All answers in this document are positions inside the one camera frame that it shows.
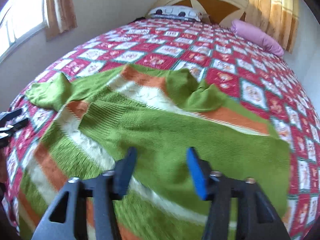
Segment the green orange white striped sweater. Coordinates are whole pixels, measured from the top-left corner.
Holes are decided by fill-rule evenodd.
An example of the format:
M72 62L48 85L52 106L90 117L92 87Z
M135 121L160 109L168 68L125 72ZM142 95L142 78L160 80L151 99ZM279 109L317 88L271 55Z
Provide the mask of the green orange white striped sweater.
M30 239L70 177L93 178L129 147L137 163L129 193L115 203L123 239L199 239L209 205L199 199L186 151L223 174L255 178L277 213L287 210L289 145L271 123L186 69L126 64L69 81L64 74L26 92L56 112L27 160L20 183L20 230Z

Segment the beige side window curtain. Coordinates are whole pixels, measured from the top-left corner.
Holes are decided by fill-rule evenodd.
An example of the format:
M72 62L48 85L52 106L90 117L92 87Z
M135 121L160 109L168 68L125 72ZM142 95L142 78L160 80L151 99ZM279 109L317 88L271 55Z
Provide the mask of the beige side window curtain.
M43 14L47 41L78 26L73 0L44 0Z

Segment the red patchwork bedspread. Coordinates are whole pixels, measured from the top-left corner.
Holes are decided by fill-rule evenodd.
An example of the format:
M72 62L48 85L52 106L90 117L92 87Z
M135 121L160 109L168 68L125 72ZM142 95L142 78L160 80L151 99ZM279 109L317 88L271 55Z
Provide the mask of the red patchwork bedspread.
M19 230L23 172L33 148L56 117L55 111L30 103L27 90L59 73L74 81L126 64L186 69L198 82L215 85L269 121L289 145L287 210L279 216L291 239L307 235L319 217L319 118L295 74L281 58L227 28L165 19L133 22L77 46L46 68L11 104L11 109L22 108L29 119L5 150L9 180L3 204Z

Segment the black object beside bed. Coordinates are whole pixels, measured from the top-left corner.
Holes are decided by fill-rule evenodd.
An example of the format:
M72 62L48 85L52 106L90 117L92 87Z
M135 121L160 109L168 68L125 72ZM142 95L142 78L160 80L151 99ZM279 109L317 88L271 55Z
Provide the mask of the black object beside bed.
M136 18L135 20L133 20L133 21L130 22L130 23L137 22L137 21L141 21L141 20L146 20L146 18L145 18L145 17L139 17L139 18Z

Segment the pink pillow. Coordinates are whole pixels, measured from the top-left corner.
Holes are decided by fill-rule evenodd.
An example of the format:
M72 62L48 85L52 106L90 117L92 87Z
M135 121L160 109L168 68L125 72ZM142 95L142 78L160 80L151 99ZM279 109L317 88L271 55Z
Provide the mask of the pink pillow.
M263 48L266 52L272 53L278 57L283 57L284 50L281 45L267 33L258 27L255 27L241 20L233 20L231 31L250 42L253 42Z

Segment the yellow curtain behind headboard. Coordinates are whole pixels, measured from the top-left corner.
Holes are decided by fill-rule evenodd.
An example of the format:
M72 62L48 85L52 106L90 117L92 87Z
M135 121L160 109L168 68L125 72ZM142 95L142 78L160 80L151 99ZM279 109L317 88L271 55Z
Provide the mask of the yellow curtain behind headboard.
M248 0L245 22L260 28L292 53L299 26L299 0Z

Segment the white patterned pillow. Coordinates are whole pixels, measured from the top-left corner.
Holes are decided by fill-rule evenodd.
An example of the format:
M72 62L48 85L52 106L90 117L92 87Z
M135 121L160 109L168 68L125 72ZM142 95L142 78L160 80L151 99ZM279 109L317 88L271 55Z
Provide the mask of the white patterned pillow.
M192 7L182 5L166 5L151 9L148 18L167 18L172 20L201 22L203 13Z

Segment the cream and brown headboard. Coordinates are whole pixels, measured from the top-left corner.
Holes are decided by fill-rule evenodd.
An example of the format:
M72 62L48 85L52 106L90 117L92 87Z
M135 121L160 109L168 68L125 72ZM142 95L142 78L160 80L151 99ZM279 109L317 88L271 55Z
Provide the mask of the cream and brown headboard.
M233 20L244 20L249 2L248 0L157 0L151 8L166 5L192 7L203 13L204 23L230 28Z

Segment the side window with frame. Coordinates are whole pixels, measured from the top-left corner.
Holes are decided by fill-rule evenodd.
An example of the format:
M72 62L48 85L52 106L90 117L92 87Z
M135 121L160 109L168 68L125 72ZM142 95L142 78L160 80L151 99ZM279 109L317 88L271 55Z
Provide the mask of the side window with frame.
M1 61L44 28L44 0L8 0L1 8Z

